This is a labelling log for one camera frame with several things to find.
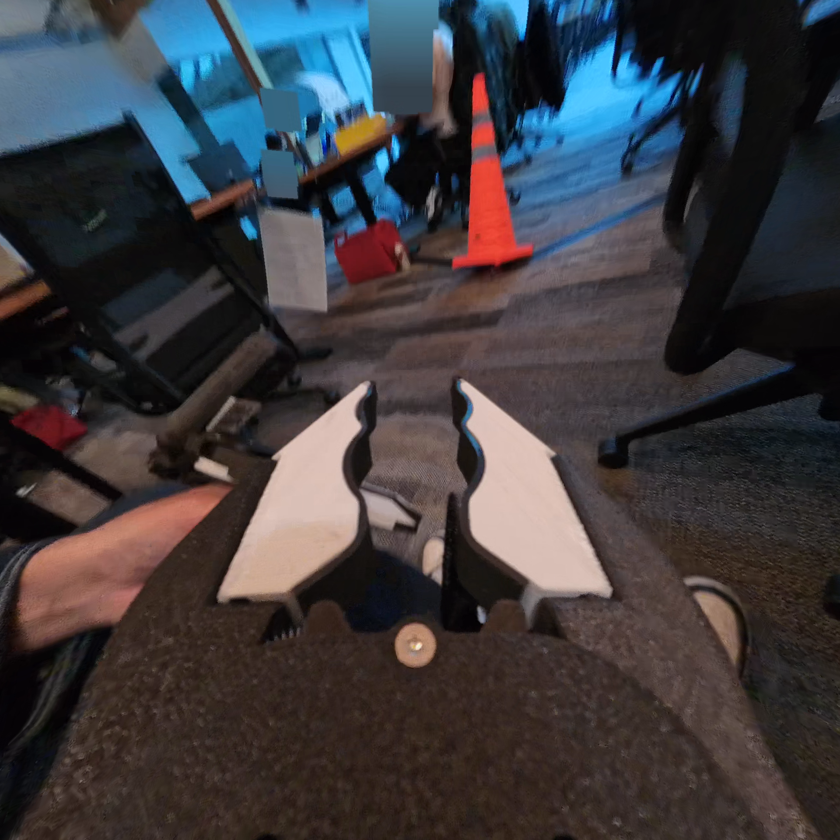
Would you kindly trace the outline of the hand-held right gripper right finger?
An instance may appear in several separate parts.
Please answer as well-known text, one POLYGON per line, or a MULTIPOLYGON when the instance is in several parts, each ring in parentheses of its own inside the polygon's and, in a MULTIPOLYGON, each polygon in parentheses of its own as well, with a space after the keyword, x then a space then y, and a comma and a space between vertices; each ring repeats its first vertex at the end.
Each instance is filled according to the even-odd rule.
POLYGON ((546 600, 612 600, 555 451, 466 379, 451 387, 466 484, 455 537, 458 583, 486 614, 513 601, 528 621, 546 600))

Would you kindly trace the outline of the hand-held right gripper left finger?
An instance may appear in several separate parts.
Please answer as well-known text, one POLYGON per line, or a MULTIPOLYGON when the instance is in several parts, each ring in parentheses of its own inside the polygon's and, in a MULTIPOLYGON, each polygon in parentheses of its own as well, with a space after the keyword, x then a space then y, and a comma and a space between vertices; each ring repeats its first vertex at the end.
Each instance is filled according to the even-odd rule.
POLYGON ((279 603, 298 623, 317 602, 362 604, 376 567, 361 495, 376 404, 375 383, 361 383, 273 456, 218 604, 279 603))

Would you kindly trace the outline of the person's dark pants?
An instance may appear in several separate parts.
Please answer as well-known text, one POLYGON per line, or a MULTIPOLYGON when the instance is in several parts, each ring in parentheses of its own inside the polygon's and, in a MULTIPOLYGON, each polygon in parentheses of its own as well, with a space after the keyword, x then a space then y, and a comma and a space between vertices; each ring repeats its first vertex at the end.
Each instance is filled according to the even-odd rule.
POLYGON ((418 568, 376 549, 373 576, 365 585, 360 602, 345 616, 357 634, 378 634, 404 624, 410 618, 440 625, 442 587, 418 568))

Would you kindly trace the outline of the black mesh chair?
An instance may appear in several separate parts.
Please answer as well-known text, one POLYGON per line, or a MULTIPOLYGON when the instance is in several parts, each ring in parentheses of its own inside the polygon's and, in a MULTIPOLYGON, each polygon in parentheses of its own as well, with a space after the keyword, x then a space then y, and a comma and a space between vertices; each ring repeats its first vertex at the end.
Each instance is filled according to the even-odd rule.
POLYGON ((135 413, 181 406, 249 338, 268 360, 235 394, 340 394, 304 385, 301 352, 270 310, 265 271, 237 220, 202 224, 140 122, 5 151, 2 236, 66 307, 73 367, 135 413))

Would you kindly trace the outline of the red cloth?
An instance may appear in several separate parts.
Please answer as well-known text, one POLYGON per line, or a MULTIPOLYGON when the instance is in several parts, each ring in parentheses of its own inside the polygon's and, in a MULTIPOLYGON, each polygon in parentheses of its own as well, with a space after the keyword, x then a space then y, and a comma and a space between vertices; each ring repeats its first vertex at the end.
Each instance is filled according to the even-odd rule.
POLYGON ((65 452, 88 433, 88 426, 62 407, 38 404, 13 415, 10 423, 55 451, 65 452))

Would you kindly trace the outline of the white paper sign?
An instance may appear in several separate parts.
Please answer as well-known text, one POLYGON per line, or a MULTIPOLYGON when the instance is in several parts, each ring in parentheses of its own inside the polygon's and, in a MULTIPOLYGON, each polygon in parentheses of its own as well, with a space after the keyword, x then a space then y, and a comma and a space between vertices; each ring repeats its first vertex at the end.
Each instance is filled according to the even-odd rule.
POLYGON ((326 248, 318 216, 285 208, 259 210, 259 234, 272 310, 328 310, 326 248))

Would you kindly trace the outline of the red bag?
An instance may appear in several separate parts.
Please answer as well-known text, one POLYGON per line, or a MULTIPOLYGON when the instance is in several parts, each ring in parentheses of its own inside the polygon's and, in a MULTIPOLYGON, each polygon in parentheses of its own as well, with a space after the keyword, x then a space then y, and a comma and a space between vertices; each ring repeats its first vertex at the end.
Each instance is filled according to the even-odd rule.
POLYGON ((333 240, 333 250, 352 286, 408 270, 411 265, 397 227, 388 219, 378 220, 355 234, 342 231, 333 240))

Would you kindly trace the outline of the yellow box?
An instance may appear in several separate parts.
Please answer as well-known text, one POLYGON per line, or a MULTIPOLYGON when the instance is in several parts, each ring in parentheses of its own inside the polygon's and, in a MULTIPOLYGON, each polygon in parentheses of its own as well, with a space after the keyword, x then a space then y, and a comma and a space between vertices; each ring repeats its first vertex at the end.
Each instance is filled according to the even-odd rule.
POLYGON ((357 154, 370 144, 390 137, 391 124, 383 113, 365 115, 337 128, 333 135, 336 153, 340 157, 357 154))

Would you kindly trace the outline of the orange traffic cone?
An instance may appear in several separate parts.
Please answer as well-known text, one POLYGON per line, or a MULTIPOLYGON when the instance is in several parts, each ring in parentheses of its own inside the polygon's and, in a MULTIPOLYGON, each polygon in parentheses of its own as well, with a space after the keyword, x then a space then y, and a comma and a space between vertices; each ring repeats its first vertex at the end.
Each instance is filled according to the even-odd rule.
POLYGON ((486 77, 477 73, 472 88, 468 244, 467 251, 453 259, 452 268, 499 268, 530 259, 533 251, 533 245, 516 239, 486 77))

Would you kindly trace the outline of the black swivel chair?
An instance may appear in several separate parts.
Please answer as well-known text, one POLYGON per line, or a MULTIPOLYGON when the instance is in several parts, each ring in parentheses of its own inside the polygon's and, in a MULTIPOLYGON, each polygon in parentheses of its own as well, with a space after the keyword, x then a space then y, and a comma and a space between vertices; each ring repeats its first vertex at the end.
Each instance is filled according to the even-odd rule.
POLYGON ((753 409, 819 396, 838 423, 838 115, 804 125, 811 32, 802 2, 733 2, 718 16, 668 187, 664 231, 686 286, 664 352, 671 372, 708 370, 737 351, 783 363, 601 441, 601 467, 631 444, 753 409))

